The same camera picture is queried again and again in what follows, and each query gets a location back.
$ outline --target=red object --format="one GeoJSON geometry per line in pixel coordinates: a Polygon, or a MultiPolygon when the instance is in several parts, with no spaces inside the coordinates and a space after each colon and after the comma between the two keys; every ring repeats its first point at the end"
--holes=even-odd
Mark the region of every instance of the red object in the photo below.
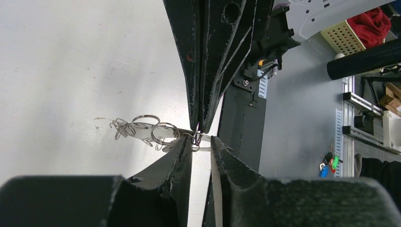
{"type": "Polygon", "coordinates": [[[382,44],[391,28],[389,18],[380,8],[351,17],[347,22],[366,49],[382,44]]]}

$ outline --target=round hole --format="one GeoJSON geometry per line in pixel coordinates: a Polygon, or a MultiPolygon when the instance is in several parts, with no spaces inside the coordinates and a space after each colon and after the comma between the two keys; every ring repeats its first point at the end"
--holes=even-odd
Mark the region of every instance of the round hole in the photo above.
{"type": "Polygon", "coordinates": [[[130,178],[130,181],[131,181],[131,183],[138,183],[138,182],[143,181],[143,178],[142,178],[142,177],[139,177],[139,176],[132,176],[132,177],[130,178]]]}
{"type": "Polygon", "coordinates": [[[224,8],[223,17],[227,23],[233,24],[238,20],[239,14],[239,7],[234,3],[228,3],[224,8]]]}

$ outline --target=white plastic piece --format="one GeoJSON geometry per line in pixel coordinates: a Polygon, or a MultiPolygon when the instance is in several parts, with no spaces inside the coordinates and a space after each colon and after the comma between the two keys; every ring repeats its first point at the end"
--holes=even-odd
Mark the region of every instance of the white plastic piece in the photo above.
{"type": "Polygon", "coordinates": [[[307,40],[323,29],[394,0],[288,0],[288,27],[295,41],[307,40]]]}
{"type": "Polygon", "coordinates": [[[345,54],[343,54],[343,53],[338,53],[338,54],[336,54],[336,56],[334,57],[334,59],[343,58],[343,57],[345,57],[345,54]]]}
{"type": "Polygon", "coordinates": [[[390,111],[383,115],[383,145],[401,155],[401,117],[390,111]]]}

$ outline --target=perforated white bracket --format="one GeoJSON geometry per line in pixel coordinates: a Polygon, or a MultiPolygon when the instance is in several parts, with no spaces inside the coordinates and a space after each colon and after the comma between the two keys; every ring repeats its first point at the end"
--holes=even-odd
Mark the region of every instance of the perforated white bracket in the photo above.
{"type": "Polygon", "coordinates": [[[394,0],[278,0],[290,3],[288,27],[295,41],[309,39],[323,29],[394,0]]]}

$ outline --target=black fabric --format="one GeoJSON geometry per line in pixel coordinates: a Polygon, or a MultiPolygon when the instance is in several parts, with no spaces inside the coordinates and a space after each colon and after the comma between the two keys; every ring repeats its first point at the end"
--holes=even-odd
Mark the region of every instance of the black fabric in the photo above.
{"type": "Polygon", "coordinates": [[[401,212],[401,163],[362,158],[361,175],[377,180],[391,195],[401,212]]]}

